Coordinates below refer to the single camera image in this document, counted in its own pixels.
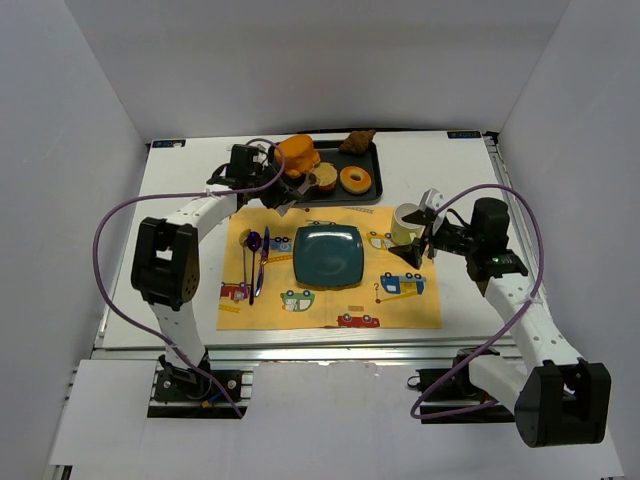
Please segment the seeded bread slice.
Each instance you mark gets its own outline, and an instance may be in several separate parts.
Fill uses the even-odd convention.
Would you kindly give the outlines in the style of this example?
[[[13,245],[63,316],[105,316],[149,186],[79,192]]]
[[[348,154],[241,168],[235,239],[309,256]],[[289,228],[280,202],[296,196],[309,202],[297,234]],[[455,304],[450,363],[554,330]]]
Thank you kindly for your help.
[[[320,192],[331,192],[334,190],[338,181],[338,171],[330,162],[320,162],[311,171],[313,176],[313,185]]]

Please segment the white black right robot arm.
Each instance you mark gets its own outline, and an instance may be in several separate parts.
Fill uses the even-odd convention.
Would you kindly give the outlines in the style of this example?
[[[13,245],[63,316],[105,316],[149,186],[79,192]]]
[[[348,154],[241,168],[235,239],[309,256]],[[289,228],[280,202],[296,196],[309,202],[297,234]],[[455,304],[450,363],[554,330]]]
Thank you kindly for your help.
[[[392,251],[412,266],[438,251],[463,257],[469,278],[503,320],[501,331],[515,341],[525,368],[506,361],[491,340],[461,349],[449,372],[423,381],[413,417],[427,423],[498,405],[513,415],[521,439],[531,448],[601,442],[610,373],[604,364],[585,360],[540,304],[537,282],[508,246],[507,204],[480,198],[470,221],[458,225],[447,220],[447,211],[442,194],[427,191],[404,218],[423,226],[422,235]]]

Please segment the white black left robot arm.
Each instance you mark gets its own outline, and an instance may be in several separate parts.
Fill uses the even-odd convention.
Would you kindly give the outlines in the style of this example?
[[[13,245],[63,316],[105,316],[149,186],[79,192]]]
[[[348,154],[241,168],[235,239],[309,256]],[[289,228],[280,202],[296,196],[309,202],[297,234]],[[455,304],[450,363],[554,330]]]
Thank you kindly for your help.
[[[131,284],[157,319],[166,345],[159,358],[164,372],[192,399],[206,397],[215,386],[192,305],[200,282],[200,242],[254,198],[281,212],[302,198],[288,178],[290,170],[302,173],[297,156],[283,143],[266,151],[258,142],[233,145],[230,160],[214,170],[201,195],[139,225]]]

